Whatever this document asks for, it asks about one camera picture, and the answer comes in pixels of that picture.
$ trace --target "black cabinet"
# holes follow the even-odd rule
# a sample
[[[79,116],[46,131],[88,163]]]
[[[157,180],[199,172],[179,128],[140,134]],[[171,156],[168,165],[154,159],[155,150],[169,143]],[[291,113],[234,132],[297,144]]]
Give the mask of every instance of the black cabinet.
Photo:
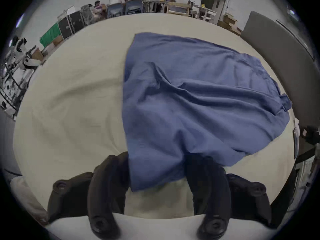
[[[68,18],[65,17],[58,22],[63,39],[70,37],[73,33],[69,25]]]
[[[85,26],[82,20],[81,13],[79,11],[76,11],[69,15],[69,22],[74,34],[79,30],[82,30]]]

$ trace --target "dark hair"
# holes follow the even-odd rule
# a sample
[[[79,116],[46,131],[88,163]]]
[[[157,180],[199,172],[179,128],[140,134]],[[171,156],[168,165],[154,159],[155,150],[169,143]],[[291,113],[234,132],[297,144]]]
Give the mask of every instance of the dark hair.
[[[11,46],[16,46],[18,41],[19,41],[19,38],[18,36],[15,35],[14,38],[12,38]]]

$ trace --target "desk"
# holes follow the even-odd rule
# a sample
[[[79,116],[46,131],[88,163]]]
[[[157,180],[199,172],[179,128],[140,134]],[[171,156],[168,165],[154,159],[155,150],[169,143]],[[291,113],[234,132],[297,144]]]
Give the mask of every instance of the desk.
[[[167,3],[169,3],[169,2],[172,2],[172,1],[151,0],[151,1],[146,1],[146,2],[143,2],[143,3],[147,3],[148,4],[148,8],[149,8],[148,12],[151,12],[152,7],[153,7],[154,4],[162,4],[163,6],[162,6],[162,9],[161,9],[161,12],[165,13],[165,7],[166,7]]]
[[[121,117],[122,81],[127,50],[134,35],[141,32],[198,38],[255,56],[284,93],[262,56],[244,40],[216,25],[155,13],[126,15],[90,25],[48,58],[18,113],[14,153],[44,208],[54,182],[93,172],[107,156],[127,150]],[[278,138],[226,168],[227,173],[265,184],[270,202],[281,191],[294,165],[292,109],[289,114],[290,122]],[[185,179],[146,191],[129,191],[125,213],[157,219],[192,216],[192,193]]]
[[[206,21],[206,18],[207,18],[207,13],[208,12],[212,12],[212,13],[215,13],[217,15],[217,12],[215,12],[214,10],[211,10],[209,8],[205,8],[205,7],[202,7],[200,5],[195,5],[194,7],[196,8],[199,8],[199,12],[198,12],[198,19],[200,19],[200,11],[205,11],[204,12],[204,17],[203,17],[203,21]]]

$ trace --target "gray panel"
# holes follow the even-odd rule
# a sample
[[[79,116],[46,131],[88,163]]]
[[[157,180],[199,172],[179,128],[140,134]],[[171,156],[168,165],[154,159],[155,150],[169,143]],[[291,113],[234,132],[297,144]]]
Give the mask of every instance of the gray panel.
[[[14,126],[14,120],[0,109],[0,159],[1,168],[7,170],[4,173],[7,180],[16,177],[14,174],[21,175],[13,150]]]
[[[282,26],[252,11],[241,33],[277,74],[303,126],[320,125],[320,72],[305,48]]]

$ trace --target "green cloth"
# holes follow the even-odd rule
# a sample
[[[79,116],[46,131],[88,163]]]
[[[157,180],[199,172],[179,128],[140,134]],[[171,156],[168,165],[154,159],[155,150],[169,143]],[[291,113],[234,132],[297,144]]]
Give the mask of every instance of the green cloth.
[[[57,36],[61,35],[58,23],[54,24],[47,33],[40,38],[40,43],[46,48]]]

